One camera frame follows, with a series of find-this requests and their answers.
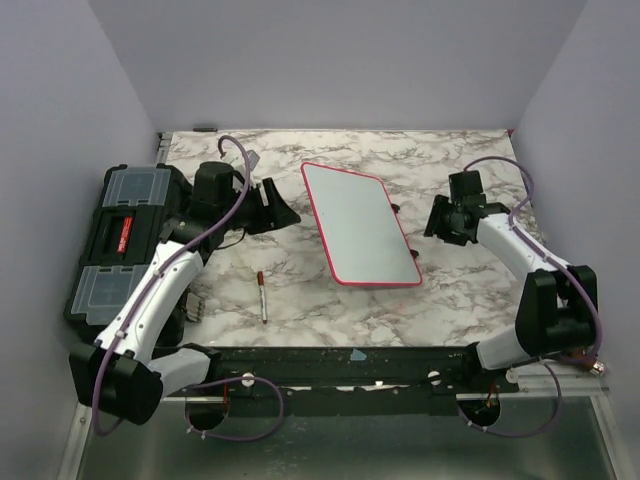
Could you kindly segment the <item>pink framed whiteboard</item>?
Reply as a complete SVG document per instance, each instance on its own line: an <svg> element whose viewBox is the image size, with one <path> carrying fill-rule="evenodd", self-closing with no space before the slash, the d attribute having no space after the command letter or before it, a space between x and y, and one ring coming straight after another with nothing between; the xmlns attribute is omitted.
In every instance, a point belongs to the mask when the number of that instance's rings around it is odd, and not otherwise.
<svg viewBox="0 0 640 480"><path fill-rule="evenodd" d="M416 287L422 274L383 182L305 162L301 174L329 269L343 286Z"/></svg>

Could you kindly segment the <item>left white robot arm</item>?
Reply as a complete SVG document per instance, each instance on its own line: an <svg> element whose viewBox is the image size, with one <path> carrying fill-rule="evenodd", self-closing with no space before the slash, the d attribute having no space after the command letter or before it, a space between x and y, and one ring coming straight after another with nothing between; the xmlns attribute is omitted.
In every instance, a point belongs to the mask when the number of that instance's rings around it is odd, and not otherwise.
<svg viewBox="0 0 640 480"><path fill-rule="evenodd" d="M80 403L141 425L183 388L214 393L218 353L182 341L190 284L226 233L299 222L272 179L252 185L223 162L193 180L169 165L109 169L64 308Z"/></svg>

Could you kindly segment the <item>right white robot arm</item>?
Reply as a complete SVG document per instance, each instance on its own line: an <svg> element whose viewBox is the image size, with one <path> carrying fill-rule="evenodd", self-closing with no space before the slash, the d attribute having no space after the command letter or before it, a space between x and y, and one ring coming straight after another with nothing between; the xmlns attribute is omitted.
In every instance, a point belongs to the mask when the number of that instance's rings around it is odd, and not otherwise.
<svg viewBox="0 0 640 480"><path fill-rule="evenodd" d="M496 380L496 370L547 355L597 347L597 276L547 250L521 228L513 212L486 199L480 173L449 176L450 194L434 198L424 231L447 244L480 244L523 282L515 321L489 339L469 345L460 379L480 392Z"/></svg>

